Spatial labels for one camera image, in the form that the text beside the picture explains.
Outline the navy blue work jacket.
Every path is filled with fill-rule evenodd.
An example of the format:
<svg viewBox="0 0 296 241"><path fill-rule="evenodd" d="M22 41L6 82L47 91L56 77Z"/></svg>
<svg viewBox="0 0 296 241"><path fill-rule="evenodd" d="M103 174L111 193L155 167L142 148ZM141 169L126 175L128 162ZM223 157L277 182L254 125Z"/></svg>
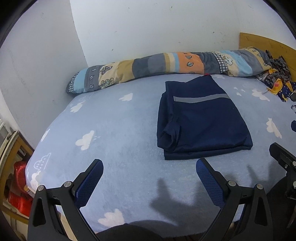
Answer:
<svg viewBox="0 0 296 241"><path fill-rule="evenodd" d="M157 146L165 160L189 160L250 150L251 134L228 94L210 75L167 81L161 96Z"/></svg>

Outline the red plastic bag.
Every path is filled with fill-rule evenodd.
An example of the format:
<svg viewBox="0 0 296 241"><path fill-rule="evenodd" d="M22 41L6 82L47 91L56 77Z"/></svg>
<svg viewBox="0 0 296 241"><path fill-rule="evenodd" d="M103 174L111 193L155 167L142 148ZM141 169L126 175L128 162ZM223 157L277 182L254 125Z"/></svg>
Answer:
<svg viewBox="0 0 296 241"><path fill-rule="evenodd" d="M9 191L8 202L15 207L21 214L29 217L33 203L33 197L25 190L25 161L14 163L14 174L12 188Z"/></svg>

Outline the dark patterned crumpled cloth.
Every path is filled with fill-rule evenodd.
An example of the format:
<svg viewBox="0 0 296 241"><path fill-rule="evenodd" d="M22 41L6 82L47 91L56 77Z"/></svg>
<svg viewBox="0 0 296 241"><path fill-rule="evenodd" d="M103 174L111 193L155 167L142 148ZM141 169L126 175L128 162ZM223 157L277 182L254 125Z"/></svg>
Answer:
<svg viewBox="0 0 296 241"><path fill-rule="evenodd" d="M267 86L267 90L277 95L281 101L287 102L295 94L295 82L292 81L292 75L283 56L273 58L271 53L265 51L271 68L265 72L256 75L256 78Z"/></svg>

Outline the long patchwork body pillow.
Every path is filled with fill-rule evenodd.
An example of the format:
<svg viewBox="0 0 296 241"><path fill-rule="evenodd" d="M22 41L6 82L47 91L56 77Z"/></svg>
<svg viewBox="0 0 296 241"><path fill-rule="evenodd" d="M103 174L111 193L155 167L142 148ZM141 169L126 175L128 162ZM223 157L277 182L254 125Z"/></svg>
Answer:
<svg viewBox="0 0 296 241"><path fill-rule="evenodd" d="M270 68L269 56L254 47L220 52L159 53L85 68L71 78L66 92L93 92L114 84L162 74L227 74L250 77Z"/></svg>

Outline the wooden bed headboard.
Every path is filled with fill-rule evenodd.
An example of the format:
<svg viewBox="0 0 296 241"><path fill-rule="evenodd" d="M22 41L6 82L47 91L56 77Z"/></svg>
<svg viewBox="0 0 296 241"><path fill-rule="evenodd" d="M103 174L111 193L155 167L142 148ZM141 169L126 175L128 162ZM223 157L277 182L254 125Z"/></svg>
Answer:
<svg viewBox="0 0 296 241"><path fill-rule="evenodd" d="M239 34L239 47L251 46L264 51L268 50L274 58L283 56L286 62L295 60L295 49L273 39L241 32Z"/></svg>

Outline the light blue cloud bedsheet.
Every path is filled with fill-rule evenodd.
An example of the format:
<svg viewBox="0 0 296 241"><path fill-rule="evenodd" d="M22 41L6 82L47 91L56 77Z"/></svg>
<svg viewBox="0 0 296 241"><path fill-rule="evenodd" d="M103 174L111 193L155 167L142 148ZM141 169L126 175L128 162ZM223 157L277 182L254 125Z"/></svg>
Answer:
<svg viewBox="0 0 296 241"><path fill-rule="evenodd" d="M159 103L167 81L197 75L161 75L116 84L75 97L47 128L26 166L31 190L74 180L95 159L103 176L81 209L95 232L129 223L162 237L204 232L219 208L196 173L196 159L165 160L157 146ZM228 94L253 146L207 161L240 186L269 191L285 171L269 154L278 143L295 153L295 104L282 102L255 78L212 75Z"/></svg>

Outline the wooden bedside frame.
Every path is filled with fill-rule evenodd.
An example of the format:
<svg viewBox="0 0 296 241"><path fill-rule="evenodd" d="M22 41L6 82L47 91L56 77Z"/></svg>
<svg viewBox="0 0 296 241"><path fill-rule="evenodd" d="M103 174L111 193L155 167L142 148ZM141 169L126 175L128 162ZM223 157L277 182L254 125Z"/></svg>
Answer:
<svg viewBox="0 0 296 241"><path fill-rule="evenodd" d="M31 157L34 152L34 149L28 144L22 134L19 131L15 131L9 138L1 155L1 211L15 221L20 221L28 225L29 218L17 211L4 197L5 183L9 175L13 173L13 165L16 162L19 150L24 151L25 155L28 154L29 157Z"/></svg>

